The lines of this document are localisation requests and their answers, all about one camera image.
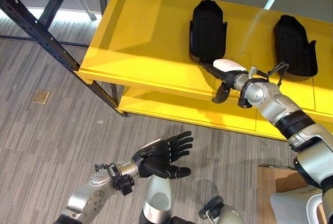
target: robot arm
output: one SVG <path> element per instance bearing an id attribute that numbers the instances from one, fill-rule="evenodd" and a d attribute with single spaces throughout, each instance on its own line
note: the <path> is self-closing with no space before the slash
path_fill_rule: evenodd
<path id="1" fill-rule="evenodd" d="M 103 208 L 106 201 L 117 191 L 123 195 L 132 192 L 134 178 L 157 175 L 176 179 L 189 176 L 187 167 L 171 165 L 180 157 L 188 155 L 193 137 L 190 131 L 161 140 L 158 139 L 138 150 L 132 159 L 124 164 L 95 165 L 96 173 L 89 182 L 76 189 L 67 207 L 55 224 L 91 223 Z"/>
<path id="2" fill-rule="evenodd" d="M 327 219 L 333 221 L 333 135 L 280 92 L 281 79 L 276 85 L 269 82 L 269 75 L 256 67 L 248 73 L 239 64 L 224 59 L 204 67 L 223 81 L 226 89 L 222 93 L 228 95 L 230 88 L 240 91 L 238 105 L 242 108 L 255 106 L 284 135 L 290 148 L 298 152 L 295 168 L 309 184 L 323 189 L 324 212 Z M 263 78 L 254 78 L 253 74 Z"/>

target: cardboard box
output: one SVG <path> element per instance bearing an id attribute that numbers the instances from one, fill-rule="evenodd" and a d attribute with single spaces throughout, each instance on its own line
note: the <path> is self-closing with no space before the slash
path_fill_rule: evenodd
<path id="1" fill-rule="evenodd" d="M 271 207 L 271 195 L 304 188 L 308 184 L 296 171 L 288 167 L 260 165 L 258 176 L 258 224 L 277 224 Z M 317 209 L 319 223 L 326 223 L 322 206 Z"/>

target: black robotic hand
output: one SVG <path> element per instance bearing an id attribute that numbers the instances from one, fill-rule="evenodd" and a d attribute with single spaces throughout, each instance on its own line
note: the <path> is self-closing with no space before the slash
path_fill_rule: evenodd
<path id="1" fill-rule="evenodd" d="M 192 148 L 193 137 L 190 131 L 165 140 L 152 142 L 138 150 L 132 160 L 135 162 L 140 177 L 149 177 L 152 174 L 169 179 L 176 179 L 191 174 L 187 167 L 177 167 L 170 163 L 184 155 L 189 155 Z"/>

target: yellow shelf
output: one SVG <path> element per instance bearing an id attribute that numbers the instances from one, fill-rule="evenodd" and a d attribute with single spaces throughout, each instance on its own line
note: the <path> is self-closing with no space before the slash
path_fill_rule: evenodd
<path id="1" fill-rule="evenodd" d="M 159 111 L 148 111 L 150 104 L 146 102 L 152 98 L 155 108 L 162 111 L 160 117 L 244 132 L 238 123 L 245 113 L 253 114 L 253 109 L 245 111 L 237 107 L 239 94 L 236 91 L 231 92 L 227 104 L 217 106 L 211 103 L 221 82 L 189 58 L 189 21 L 193 9 L 200 1 L 111 0 L 78 75 L 87 83 L 97 80 L 135 87 L 128 93 L 135 90 L 140 96 L 125 94 L 121 110 L 159 116 Z M 224 57 L 235 60 L 247 69 L 252 65 L 263 71 L 274 67 L 273 27 L 282 13 L 226 2 L 217 3 L 224 11 L 224 20 L 228 22 Z M 303 82 L 283 81 L 281 91 L 314 119 L 333 122 L 333 106 L 329 103 L 333 102 L 332 25 L 303 17 L 297 19 L 307 28 L 309 40 L 317 40 L 319 74 Z M 271 80 L 277 82 L 277 79 L 276 76 Z M 145 91 L 148 98 L 142 95 L 142 91 Z M 170 102 L 155 100 L 159 95 L 157 92 Z M 182 98 L 186 104 L 192 104 L 177 105 L 178 98 Z M 142 105 L 129 107 L 134 99 L 136 105 L 140 105 L 141 99 Z M 189 116 L 174 113 L 178 107 Z M 228 119 L 228 124 L 224 125 L 221 119 Z M 236 126 L 231 124 L 232 121 L 237 123 Z M 271 134 L 275 129 L 270 125 L 262 129 L 260 126 L 263 125 L 257 129 L 252 128 L 256 123 L 253 116 L 246 121 L 251 122 L 242 125 L 251 126 L 247 127 L 246 133 L 281 138 L 276 133 Z"/>
<path id="2" fill-rule="evenodd" d="M 184 123 L 285 140 L 256 109 L 230 103 L 215 104 L 147 89 L 125 87 L 119 109 Z M 333 133 L 333 124 L 314 119 Z"/>

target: black cable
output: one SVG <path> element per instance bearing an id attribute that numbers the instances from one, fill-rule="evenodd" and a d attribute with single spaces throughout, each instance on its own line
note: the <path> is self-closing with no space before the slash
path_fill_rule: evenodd
<path id="1" fill-rule="evenodd" d="M 20 41 L 35 41 L 29 37 L 10 36 L 10 35 L 0 35 L 0 38 L 17 39 Z M 58 41 L 58 42 L 62 45 L 68 45 L 68 46 L 78 46 L 78 47 L 85 47 L 85 48 L 89 47 L 88 44 L 82 44 L 82 43 L 74 43 L 74 42 L 67 42 L 67 41 Z"/>
<path id="2" fill-rule="evenodd" d="M 277 83 L 277 86 L 280 87 L 280 85 L 282 84 L 282 78 L 284 77 L 286 71 L 289 68 L 289 64 L 287 64 L 285 62 L 280 62 L 279 64 L 277 64 L 276 67 L 273 68 L 273 70 L 268 71 L 267 74 L 264 73 L 264 72 L 262 72 L 262 71 L 260 71 L 260 70 L 257 71 L 257 74 L 260 75 L 260 76 L 262 76 L 262 77 L 264 77 L 264 78 L 266 78 L 267 81 L 269 82 L 270 81 L 270 76 L 272 76 L 274 73 L 276 73 L 277 71 L 279 71 L 279 70 L 281 70 L 283 68 L 284 68 L 284 70 L 282 71 L 280 79 L 279 79 L 279 82 Z"/>

